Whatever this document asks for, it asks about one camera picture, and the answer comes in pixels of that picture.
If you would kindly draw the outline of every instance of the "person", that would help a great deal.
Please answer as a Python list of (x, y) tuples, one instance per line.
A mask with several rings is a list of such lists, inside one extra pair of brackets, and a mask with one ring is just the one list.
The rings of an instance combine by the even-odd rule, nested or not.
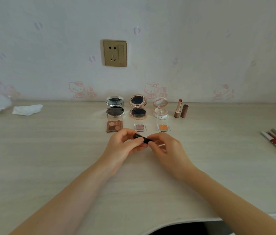
[(225, 188), (190, 161), (179, 141), (166, 133), (133, 140), (125, 128), (111, 136), (102, 156), (10, 235), (71, 235), (77, 229), (100, 188), (116, 174), (128, 155), (148, 146), (164, 168), (199, 193), (235, 234), (276, 234), (276, 220)]

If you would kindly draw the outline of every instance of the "hello kitty wallpaper print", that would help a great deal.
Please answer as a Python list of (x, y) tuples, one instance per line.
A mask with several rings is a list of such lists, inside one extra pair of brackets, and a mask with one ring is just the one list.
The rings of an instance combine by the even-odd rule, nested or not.
[[(127, 41), (126, 68), (105, 66), (102, 39)], [(0, 91), (276, 103), (276, 0), (0, 1)]]

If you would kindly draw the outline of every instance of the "tissue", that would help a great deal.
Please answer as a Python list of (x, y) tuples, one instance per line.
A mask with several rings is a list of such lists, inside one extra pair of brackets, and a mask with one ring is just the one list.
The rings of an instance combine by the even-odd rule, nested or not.
[(43, 105), (32, 105), (32, 106), (14, 106), (13, 114), (15, 115), (32, 115), (41, 111)]

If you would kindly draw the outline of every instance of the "electrical outlet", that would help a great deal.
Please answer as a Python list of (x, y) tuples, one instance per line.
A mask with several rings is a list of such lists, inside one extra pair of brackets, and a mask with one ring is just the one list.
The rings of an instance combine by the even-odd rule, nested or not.
[(103, 40), (106, 66), (127, 67), (127, 42), (123, 40)]

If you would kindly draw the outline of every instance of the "table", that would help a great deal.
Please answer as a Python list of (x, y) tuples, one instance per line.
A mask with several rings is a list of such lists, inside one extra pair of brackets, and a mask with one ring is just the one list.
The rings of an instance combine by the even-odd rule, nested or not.
[[(104, 102), (16, 102), (43, 104), (31, 116), (0, 113), (0, 234), (34, 213), (102, 154)], [(224, 186), (276, 217), (276, 148), (259, 131), (276, 129), (276, 105), (189, 104), (185, 119), (168, 132), (182, 142), (192, 162)], [(138, 122), (125, 105), (124, 127)], [(157, 132), (152, 104), (144, 121)], [(130, 156), (102, 188), (77, 234), (148, 234), (165, 225), (219, 220), (187, 185), (176, 181), (150, 149)]]

